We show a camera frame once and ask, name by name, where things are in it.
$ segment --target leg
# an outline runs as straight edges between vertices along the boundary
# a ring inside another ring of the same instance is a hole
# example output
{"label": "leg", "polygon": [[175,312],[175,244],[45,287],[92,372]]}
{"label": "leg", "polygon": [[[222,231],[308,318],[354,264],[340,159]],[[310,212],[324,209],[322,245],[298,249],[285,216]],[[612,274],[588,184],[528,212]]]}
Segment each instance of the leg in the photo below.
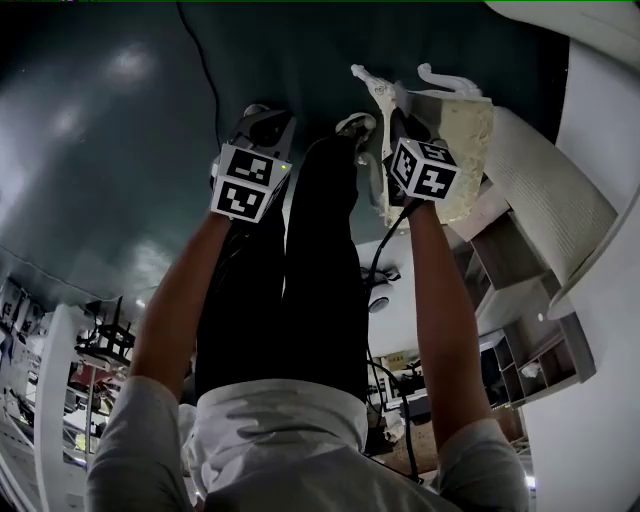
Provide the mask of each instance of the leg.
{"label": "leg", "polygon": [[257,225],[234,222],[209,286],[198,325],[195,388],[207,391],[278,375],[265,343],[280,314],[284,279],[286,186]]}
{"label": "leg", "polygon": [[284,307],[287,343],[311,348],[291,378],[364,401],[368,310],[349,214],[358,197],[355,142],[334,136],[307,152],[291,208]]}

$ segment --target cable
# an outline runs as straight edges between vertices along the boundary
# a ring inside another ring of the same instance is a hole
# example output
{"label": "cable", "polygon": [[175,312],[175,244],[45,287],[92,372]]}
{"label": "cable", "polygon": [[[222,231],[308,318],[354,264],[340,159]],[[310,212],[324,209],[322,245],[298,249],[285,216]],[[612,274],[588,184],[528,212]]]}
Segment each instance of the cable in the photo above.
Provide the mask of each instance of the cable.
{"label": "cable", "polygon": [[[369,267],[369,276],[367,277],[367,281],[365,283],[365,293],[366,293],[365,303],[367,304],[367,307],[369,306],[369,301],[371,300],[371,291],[373,290],[373,284],[374,284],[375,275],[377,271],[376,268],[378,266],[378,260],[380,259],[380,254],[382,253],[382,249],[384,249],[384,246],[387,245],[387,242],[391,240],[391,237],[396,232],[396,229],[398,229],[398,226],[400,225],[400,223],[404,219],[406,219],[409,215],[411,215],[423,203],[424,201],[422,199],[414,198],[411,201],[411,203],[409,203],[409,205],[404,210],[402,210],[402,213],[400,214],[398,219],[394,222],[393,226],[391,226],[391,228],[389,229],[385,237],[382,239],[382,242],[380,242],[380,245],[378,245],[378,249],[376,250],[376,253],[373,257],[371,266]],[[378,395],[380,396],[380,412],[382,413],[384,409],[384,399],[382,398],[382,389],[380,389],[380,382],[378,381],[378,374],[376,373],[376,367],[373,362],[373,356],[371,355],[371,348],[369,347],[368,338],[367,338],[367,356],[369,357],[369,363],[371,363],[372,365],[373,378],[376,381],[376,388],[378,389]]]}
{"label": "cable", "polygon": [[220,101],[218,101],[218,91],[216,90],[216,87],[213,84],[211,73],[209,72],[209,68],[207,67],[207,61],[204,57],[204,50],[202,49],[202,45],[200,44],[200,41],[198,41],[198,38],[193,32],[193,29],[187,23],[187,19],[184,15],[184,10],[182,8],[182,2],[177,1],[176,7],[178,8],[178,14],[180,15],[180,21],[182,22],[184,29],[191,36],[191,39],[193,39],[193,42],[195,43],[196,48],[198,49],[198,55],[200,55],[200,65],[202,66],[202,71],[204,72],[204,76],[207,79],[207,82],[209,82],[209,87],[211,88],[211,92],[213,93],[213,99],[216,104],[216,112],[214,114],[213,127],[216,132],[216,142],[218,143],[218,152],[220,153],[222,151],[222,144],[220,144],[220,135],[218,133],[219,132],[218,125],[219,125],[219,119],[220,119],[220,116],[219,116]]}
{"label": "cable", "polygon": [[407,402],[407,397],[404,396],[404,393],[400,390],[400,383],[398,379],[396,379],[395,375],[387,370],[384,366],[369,361],[369,364],[374,368],[380,368],[384,373],[389,377],[389,381],[393,382],[393,385],[398,390],[400,394],[400,398],[402,398],[402,405],[404,406],[405,413],[405,422],[404,422],[404,437],[407,443],[407,454],[409,455],[409,466],[411,466],[411,480],[414,482],[420,482],[420,476],[418,475],[418,466],[416,464],[416,457],[413,453],[413,443],[411,441],[411,421],[409,420],[409,402]]}
{"label": "cable", "polygon": [[[391,228],[389,229],[385,237],[382,239],[382,242],[380,242],[380,245],[378,245],[378,249],[376,250],[376,253],[373,257],[371,266],[369,267],[369,275],[365,283],[365,294],[366,294],[365,304],[367,305],[367,307],[369,306],[369,301],[371,300],[371,291],[373,290],[375,275],[377,272],[376,268],[378,266],[378,260],[380,259],[380,254],[382,253],[382,249],[384,249],[384,246],[387,245],[387,242],[391,240],[391,237],[396,232],[396,229],[398,229],[398,226],[400,225],[400,223],[404,219],[406,219],[409,215],[411,215],[414,211],[416,211],[416,209],[418,209],[418,207],[422,204],[424,204],[424,200],[414,198],[411,201],[411,203],[409,203],[409,205],[405,207],[404,210],[402,210],[402,213],[400,214],[398,219],[393,223],[393,226],[391,226]],[[369,347],[368,337],[367,337],[367,356],[369,357],[369,361],[367,362],[371,365],[371,369],[373,371],[373,378],[376,381],[376,388],[378,389],[378,395],[380,396],[380,413],[378,416],[378,424],[376,425],[376,428],[380,426],[380,422],[382,421],[382,411],[384,410],[384,407],[385,407],[385,402],[384,402],[384,399],[382,398],[382,389],[380,388],[380,382],[378,381],[378,374],[376,372],[376,368],[380,368],[384,370],[390,376],[390,378],[394,381],[394,384],[398,389],[398,391],[400,392],[400,396],[402,397],[402,401],[405,405],[405,411],[407,415],[406,417],[407,452],[409,455],[409,462],[411,463],[411,472],[412,472],[411,479],[414,480],[415,482],[418,482],[419,481],[418,469],[416,467],[416,459],[413,453],[413,444],[411,443],[411,426],[409,421],[409,405],[407,403],[407,399],[405,398],[404,394],[400,391],[400,388],[398,387],[398,380],[393,376],[393,374],[390,371],[388,371],[386,368],[383,368],[379,364],[373,362],[373,356],[371,355],[371,347]]]}

